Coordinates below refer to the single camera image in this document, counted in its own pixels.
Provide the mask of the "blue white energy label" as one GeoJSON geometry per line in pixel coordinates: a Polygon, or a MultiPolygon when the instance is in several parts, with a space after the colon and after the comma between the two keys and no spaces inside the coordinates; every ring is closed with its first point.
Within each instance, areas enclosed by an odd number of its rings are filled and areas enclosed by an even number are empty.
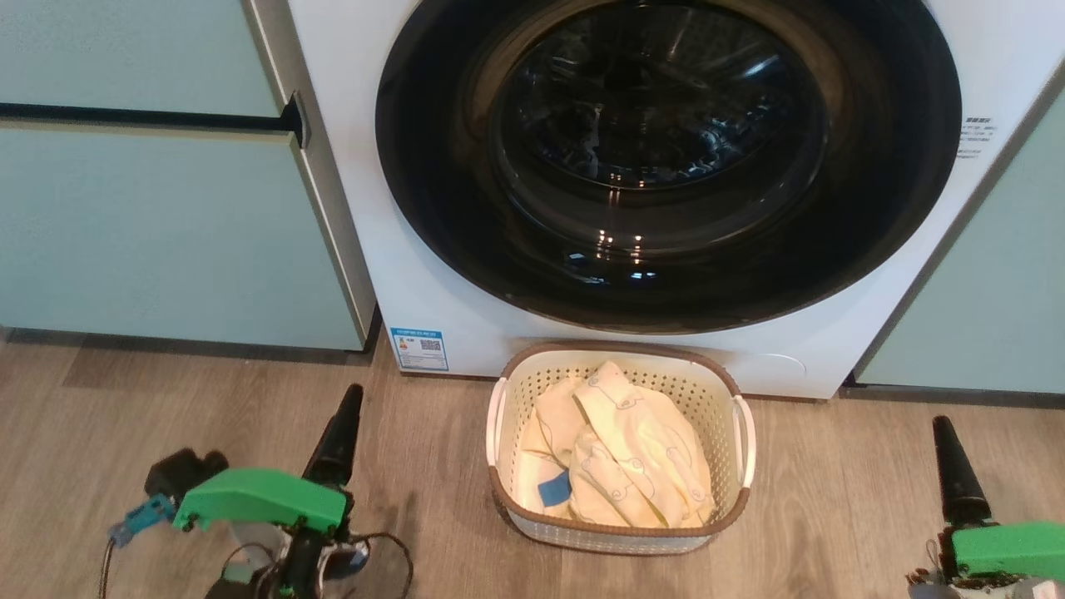
{"type": "Polygon", "coordinates": [[[449,371],[448,354],[441,331],[389,327],[389,337],[402,370],[430,373],[449,371]]]}

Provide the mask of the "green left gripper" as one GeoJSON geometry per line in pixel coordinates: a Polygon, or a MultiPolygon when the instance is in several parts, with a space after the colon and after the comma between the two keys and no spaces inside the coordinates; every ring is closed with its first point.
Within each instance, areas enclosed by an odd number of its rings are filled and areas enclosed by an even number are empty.
{"type": "Polygon", "coordinates": [[[304,477],[271,468],[224,470],[184,493],[173,527],[206,530],[216,521],[244,521],[320,533],[339,530],[349,501],[329,487],[345,487],[351,479],[363,394],[361,384],[349,385],[304,477]]]}

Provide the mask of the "pale green plain cabinet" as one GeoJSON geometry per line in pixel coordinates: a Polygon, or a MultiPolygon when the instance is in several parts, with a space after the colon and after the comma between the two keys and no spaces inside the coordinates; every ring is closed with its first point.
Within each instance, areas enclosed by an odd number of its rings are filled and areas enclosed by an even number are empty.
{"type": "Polygon", "coordinates": [[[1065,61],[845,386],[1065,396],[1065,61]]]}

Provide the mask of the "cream garment with blue trim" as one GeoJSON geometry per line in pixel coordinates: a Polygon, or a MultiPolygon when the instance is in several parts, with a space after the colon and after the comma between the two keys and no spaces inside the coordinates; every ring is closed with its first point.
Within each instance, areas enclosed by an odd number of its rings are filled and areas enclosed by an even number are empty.
{"type": "Polygon", "coordinates": [[[591,430],[575,398],[583,386],[583,378],[560,379],[536,398],[518,446],[513,490],[528,511],[594,523],[602,496],[586,470],[591,430]]]}

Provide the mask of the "washing machine glass door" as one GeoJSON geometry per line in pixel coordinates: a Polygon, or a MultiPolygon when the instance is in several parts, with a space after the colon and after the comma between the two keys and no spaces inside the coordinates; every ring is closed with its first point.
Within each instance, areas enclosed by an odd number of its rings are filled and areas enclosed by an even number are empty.
{"type": "Polygon", "coordinates": [[[826,300],[954,168],[961,84],[924,0],[421,0],[378,156],[468,284],[629,334],[826,300]]]}

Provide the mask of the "round filter cover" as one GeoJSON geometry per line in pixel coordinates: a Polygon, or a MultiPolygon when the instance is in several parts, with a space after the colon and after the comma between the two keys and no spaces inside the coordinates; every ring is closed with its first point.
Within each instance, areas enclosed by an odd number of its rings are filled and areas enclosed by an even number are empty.
{"type": "Polygon", "coordinates": [[[750,367],[760,372],[760,376],[775,378],[805,378],[805,365],[794,357],[780,354],[754,354],[749,356],[750,367]]]}

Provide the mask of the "cream printed garment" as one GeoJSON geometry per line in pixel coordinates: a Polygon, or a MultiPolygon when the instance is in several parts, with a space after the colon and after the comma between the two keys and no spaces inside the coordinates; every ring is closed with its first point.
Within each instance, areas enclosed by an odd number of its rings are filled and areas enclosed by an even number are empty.
{"type": "Polygon", "coordinates": [[[572,395],[587,425],[569,473],[575,514],[603,527],[697,528],[716,511],[695,430],[662,392],[604,363],[572,395]]]}

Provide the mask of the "white perforated basket brown rim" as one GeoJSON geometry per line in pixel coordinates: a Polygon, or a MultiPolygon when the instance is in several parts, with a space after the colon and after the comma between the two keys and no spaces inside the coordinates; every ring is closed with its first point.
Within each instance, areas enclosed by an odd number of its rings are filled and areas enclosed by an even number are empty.
{"type": "Polygon", "coordinates": [[[522,535],[559,548],[607,555],[677,555],[710,543],[746,511],[756,464],[755,424],[730,372],[691,350],[572,341],[526,349],[507,365],[489,404],[484,451],[502,515],[522,535]],[[633,384],[662,392],[695,430],[711,468],[716,511],[704,527],[603,527],[528,511],[513,490],[520,438],[548,384],[588,379],[619,365],[633,384]]]}

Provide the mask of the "white front-load washing machine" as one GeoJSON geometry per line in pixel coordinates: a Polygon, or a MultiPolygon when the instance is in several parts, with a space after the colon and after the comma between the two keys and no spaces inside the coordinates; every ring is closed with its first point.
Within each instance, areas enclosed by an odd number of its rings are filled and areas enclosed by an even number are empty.
{"type": "Polygon", "coordinates": [[[293,11],[384,325],[441,331],[449,371],[440,374],[468,378],[495,378],[534,344],[588,339],[702,352],[750,394],[832,396],[1065,60],[1065,0],[924,0],[954,56],[961,133],[943,194],[908,241],[856,284],[790,314],[719,331],[604,331],[468,284],[404,218],[378,156],[376,106],[389,51],[419,1],[294,0],[293,11]],[[806,376],[760,376],[754,354],[794,357],[806,376]]]}

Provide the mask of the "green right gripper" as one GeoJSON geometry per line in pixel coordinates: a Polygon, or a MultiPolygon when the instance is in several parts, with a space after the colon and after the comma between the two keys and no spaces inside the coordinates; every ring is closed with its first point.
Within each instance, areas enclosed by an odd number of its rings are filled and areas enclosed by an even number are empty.
{"type": "Polygon", "coordinates": [[[964,577],[1049,577],[1065,581],[1065,523],[1028,521],[988,527],[988,498],[954,424],[947,416],[933,418],[934,446],[943,493],[943,516],[949,527],[978,527],[952,535],[954,558],[964,577]]]}

